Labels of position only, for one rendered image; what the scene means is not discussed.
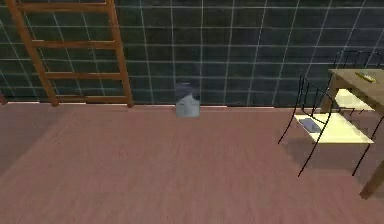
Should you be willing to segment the grey flat phone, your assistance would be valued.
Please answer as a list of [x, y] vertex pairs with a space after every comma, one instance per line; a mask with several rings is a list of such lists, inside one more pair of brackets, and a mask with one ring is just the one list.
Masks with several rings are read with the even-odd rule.
[[321, 132], [320, 127], [311, 118], [300, 119], [299, 123], [309, 133], [320, 133]]

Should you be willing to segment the brown wooden ladder shelf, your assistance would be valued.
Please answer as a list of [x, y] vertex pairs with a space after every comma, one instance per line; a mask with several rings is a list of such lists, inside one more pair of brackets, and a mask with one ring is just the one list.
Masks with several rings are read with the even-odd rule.
[[[61, 103], [105, 103], [105, 104], [126, 104], [129, 108], [134, 106], [131, 86], [126, 66], [126, 58], [123, 51], [121, 32], [118, 24], [115, 0], [103, 0], [102, 2], [89, 3], [69, 3], [69, 2], [27, 2], [18, 3], [17, 0], [4, 0], [15, 23], [16, 29], [20, 34], [21, 40], [32, 59], [39, 80], [48, 96], [49, 103], [53, 107]], [[31, 37], [25, 25], [22, 14], [30, 12], [94, 12], [105, 13], [109, 17], [112, 39], [108, 41], [46, 41], [37, 40]], [[117, 56], [118, 72], [47, 72], [43, 66], [38, 48], [51, 49], [98, 49], [113, 50]], [[80, 96], [80, 95], [57, 95], [51, 85], [51, 80], [91, 80], [99, 78], [101, 80], [117, 80], [122, 83], [123, 96]]]

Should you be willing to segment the brown wooden table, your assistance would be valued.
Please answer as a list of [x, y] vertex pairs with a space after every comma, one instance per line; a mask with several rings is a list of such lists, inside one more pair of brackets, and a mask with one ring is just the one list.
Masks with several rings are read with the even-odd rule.
[[[330, 69], [331, 81], [328, 87], [329, 98], [323, 98], [321, 112], [325, 113], [331, 108], [332, 100], [340, 89], [347, 89], [361, 101], [368, 104], [380, 115], [371, 137], [375, 138], [380, 126], [384, 127], [384, 70], [382, 69]], [[355, 72], [362, 72], [377, 80], [370, 83], [358, 77]], [[369, 199], [384, 183], [384, 159], [374, 170], [361, 192], [362, 199]]]

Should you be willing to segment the yellow flat object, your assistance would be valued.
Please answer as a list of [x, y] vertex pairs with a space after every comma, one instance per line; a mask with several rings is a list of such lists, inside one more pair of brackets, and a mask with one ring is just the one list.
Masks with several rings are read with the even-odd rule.
[[362, 72], [355, 72], [355, 74], [360, 77], [361, 79], [364, 79], [365, 81], [367, 82], [370, 82], [370, 83], [377, 83], [377, 80], [373, 77], [371, 77], [370, 75], [366, 74], [366, 73], [362, 73]]

